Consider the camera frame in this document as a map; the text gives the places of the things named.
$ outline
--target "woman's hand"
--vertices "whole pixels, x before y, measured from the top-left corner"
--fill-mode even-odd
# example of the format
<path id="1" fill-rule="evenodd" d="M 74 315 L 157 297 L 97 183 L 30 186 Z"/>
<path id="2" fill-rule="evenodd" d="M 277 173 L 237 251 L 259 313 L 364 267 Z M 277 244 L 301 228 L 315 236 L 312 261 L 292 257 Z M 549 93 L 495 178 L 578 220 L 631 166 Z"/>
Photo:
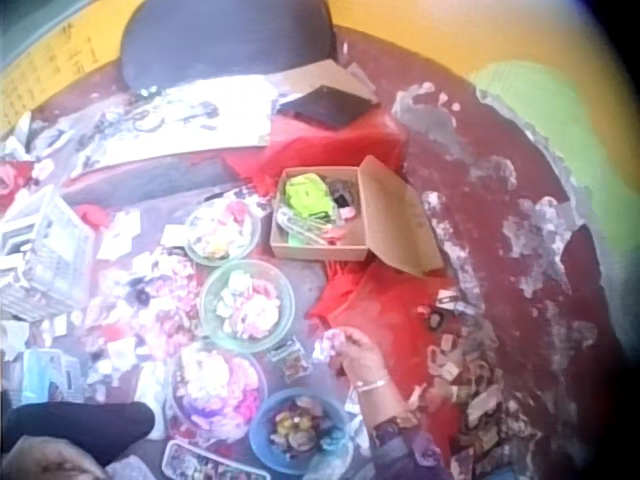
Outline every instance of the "woman's hand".
<path id="1" fill-rule="evenodd" d="M 75 445 L 49 437 L 22 437 L 2 461 L 7 480 L 102 480 L 105 471 Z"/>
<path id="2" fill-rule="evenodd" d="M 340 327 L 346 342 L 337 346 L 342 366 L 352 384 L 370 385 L 384 379 L 387 367 L 378 346 L 356 328 Z"/>

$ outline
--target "cardboard box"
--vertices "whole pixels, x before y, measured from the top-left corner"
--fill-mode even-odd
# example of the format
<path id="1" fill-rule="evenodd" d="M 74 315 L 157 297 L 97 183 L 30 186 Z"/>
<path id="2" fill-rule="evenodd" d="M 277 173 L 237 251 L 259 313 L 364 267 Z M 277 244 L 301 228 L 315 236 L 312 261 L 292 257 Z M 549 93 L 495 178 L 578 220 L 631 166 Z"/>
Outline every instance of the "cardboard box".
<path id="1" fill-rule="evenodd" d="M 372 251 L 387 265 L 419 277 L 442 268 L 442 256 L 418 193 L 378 159 L 369 156 L 359 167 L 286 169 L 278 182 L 274 211 L 283 201 L 287 179 L 304 173 L 356 182 L 358 218 L 348 223 L 340 245 L 292 246 L 274 215 L 270 243 L 276 257 L 362 261 Z"/>

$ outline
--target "dark clothing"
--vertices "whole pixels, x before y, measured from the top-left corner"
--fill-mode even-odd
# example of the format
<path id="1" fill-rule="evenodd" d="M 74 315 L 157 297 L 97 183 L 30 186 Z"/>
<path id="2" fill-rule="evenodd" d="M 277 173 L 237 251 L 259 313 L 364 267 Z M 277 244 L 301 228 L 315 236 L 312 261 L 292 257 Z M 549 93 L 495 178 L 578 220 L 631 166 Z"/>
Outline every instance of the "dark clothing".
<path id="1" fill-rule="evenodd" d="M 373 449 L 375 477 L 380 480 L 450 480 L 442 454 L 426 432 L 413 431 Z"/>
<path id="2" fill-rule="evenodd" d="M 51 402 L 12 410 L 3 424 L 2 453 L 23 436 L 68 440 L 106 467 L 145 438 L 155 424 L 143 403 L 87 405 Z"/>

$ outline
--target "red cloth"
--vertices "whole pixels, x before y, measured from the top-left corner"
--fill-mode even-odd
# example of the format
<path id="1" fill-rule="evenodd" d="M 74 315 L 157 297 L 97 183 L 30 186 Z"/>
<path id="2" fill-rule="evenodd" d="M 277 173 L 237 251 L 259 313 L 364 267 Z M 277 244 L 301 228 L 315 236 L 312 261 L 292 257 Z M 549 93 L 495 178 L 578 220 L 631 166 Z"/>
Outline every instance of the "red cloth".
<path id="1" fill-rule="evenodd" d="M 332 327 L 349 326 L 376 342 L 389 373 L 405 398 L 416 385 L 431 385 L 426 352 L 438 337 L 426 326 L 418 307 L 432 305 L 438 291 L 451 286 L 443 276 L 417 278 L 375 258 L 369 262 L 328 262 L 327 286 L 309 317 L 320 317 Z M 445 404 L 429 416 L 428 429 L 445 462 L 449 438 L 459 430 L 460 412 Z"/>
<path id="2" fill-rule="evenodd" d="M 101 228 L 107 228 L 111 224 L 111 219 L 106 210 L 97 205 L 78 205 L 73 207 L 73 211 L 84 223 L 89 225 L 94 232 L 99 232 Z"/>
<path id="3" fill-rule="evenodd" d="M 262 152 L 244 149 L 222 156 L 258 193 L 271 194 L 285 168 L 355 167 L 367 155 L 373 155 L 390 169 L 400 171 L 405 141 L 405 131 L 381 109 L 337 132 L 276 115 L 269 146 Z"/>
<path id="4" fill-rule="evenodd" d="M 31 178 L 33 162 L 0 162 L 0 176 L 7 185 L 6 190 L 0 188 L 0 212 L 6 212 L 13 203 L 16 193 Z"/>

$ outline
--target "sleeve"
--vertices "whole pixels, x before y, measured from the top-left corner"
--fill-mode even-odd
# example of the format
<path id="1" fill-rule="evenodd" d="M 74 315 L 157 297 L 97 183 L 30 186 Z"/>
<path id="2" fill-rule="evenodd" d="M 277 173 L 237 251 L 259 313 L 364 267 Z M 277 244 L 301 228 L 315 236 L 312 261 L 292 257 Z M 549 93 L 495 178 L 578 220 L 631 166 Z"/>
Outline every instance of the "sleeve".
<path id="1" fill-rule="evenodd" d="M 376 479 L 451 480 L 433 437 L 419 423 L 411 423 L 406 417 L 394 417 L 373 429 Z"/>

